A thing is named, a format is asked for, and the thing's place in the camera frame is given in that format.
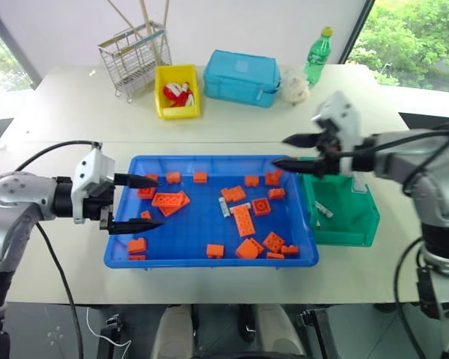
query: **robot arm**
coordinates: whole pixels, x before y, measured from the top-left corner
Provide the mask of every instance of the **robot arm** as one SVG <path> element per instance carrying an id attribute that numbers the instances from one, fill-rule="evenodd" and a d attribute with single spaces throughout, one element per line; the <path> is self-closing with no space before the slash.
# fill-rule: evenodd
<path id="1" fill-rule="evenodd" d="M 361 138 L 358 114 L 342 93 L 321 105 L 314 117 L 323 132 L 296 134 L 284 140 L 297 147 L 316 147 L 315 161 L 275 160 L 286 171 L 351 175 L 374 172 L 403 184 L 421 221 L 421 253 L 426 265 L 418 269 L 421 309 L 442 322 L 442 343 L 449 352 L 449 130 L 416 129 Z"/>
<path id="2" fill-rule="evenodd" d="M 147 177 L 115 174 L 114 161 L 94 147 L 69 177 L 45 178 L 22 171 L 0 176 L 0 358 L 8 358 L 8 336 L 2 332 L 5 296 L 38 221 L 73 217 L 100 221 L 100 229 L 113 233 L 140 233 L 162 224 L 150 219 L 113 221 L 115 185 L 148 188 L 158 183 Z"/>

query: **white table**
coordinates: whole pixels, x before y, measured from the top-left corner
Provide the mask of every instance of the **white table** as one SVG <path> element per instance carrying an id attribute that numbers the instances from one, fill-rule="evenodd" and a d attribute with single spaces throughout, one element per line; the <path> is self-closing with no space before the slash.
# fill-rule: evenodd
<path id="1" fill-rule="evenodd" d="M 312 155 L 281 144 L 295 132 L 316 132 L 309 118 L 336 90 L 345 91 L 361 114 L 362 133 L 407 129 L 382 97 L 366 67 L 326 66 L 304 104 L 280 100 L 269 109 L 203 98 L 202 117 L 157 118 L 153 94 L 133 101 L 115 98 L 104 69 L 61 67 L 39 86 L 32 105 L 0 140 L 0 173 L 15 168 L 57 141 L 103 141 L 103 151 L 125 172 L 139 154 Z M 65 147 L 29 166 L 45 175 L 72 175 L 87 147 Z M 312 268 L 109 269 L 103 264 L 108 240 L 96 222 L 74 225 L 69 218 L 44 222 L 77 303 L 364 303 L 393 301 L 392 275 L 403 249 L 419 236 L 411 201 L 390 181 L 369 176 L 381 214 L 371 248 L 319 246 Z M 115 195 L 116 204 L 120 191 Z M 414 262 L 403 267 L 402 300 L 417 299 Z M 7 297 L 9 301 L 66 303 L 63 286 L 46 246 L 35 230 Z"/>

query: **green plastic bin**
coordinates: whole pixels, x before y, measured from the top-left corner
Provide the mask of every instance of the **green plastic bin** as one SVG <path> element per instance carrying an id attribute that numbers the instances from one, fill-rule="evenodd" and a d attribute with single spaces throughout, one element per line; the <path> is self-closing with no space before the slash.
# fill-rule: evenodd
<path id="1" fill-rule="evenodd" d="M 373 244 L 380 216 L 369 188 L 366 193 L 355 193 L 352 178 L 341 175 L 318 179 L 305 174 L 300 181 L 318 245 L 370 247 Z M 327 218 L 319 212 L 316 201 L 334 215 Z"/>

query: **box lid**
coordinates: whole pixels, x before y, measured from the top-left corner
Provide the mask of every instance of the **box lid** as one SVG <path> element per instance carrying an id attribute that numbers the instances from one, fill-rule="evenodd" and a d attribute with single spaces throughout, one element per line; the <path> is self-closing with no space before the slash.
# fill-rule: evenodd
<path id="1" fill-rule="evenodd" d="M 273 91 L 281 80 L 274 58 L 238 54 L 215 50 L 204 71 L 208 76 L 240 80 L 259 84 L 264 90 Z"/>

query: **green plastic bottle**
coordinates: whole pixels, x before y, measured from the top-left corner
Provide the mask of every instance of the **green plastic bottle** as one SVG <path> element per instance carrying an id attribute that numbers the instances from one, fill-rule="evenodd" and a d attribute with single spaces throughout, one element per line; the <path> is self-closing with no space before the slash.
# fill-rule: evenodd
<path id="1" fill-rule="evenodd" d="M 332 28 L 325 27 L 321 31 L 321 37 L 313 44 L 311 50 L 309 50 L 305 72 L 308 74 L 308 81 L 313 85 L 320 80 L 324 64 L 331 53 L 331 36 Z"/>

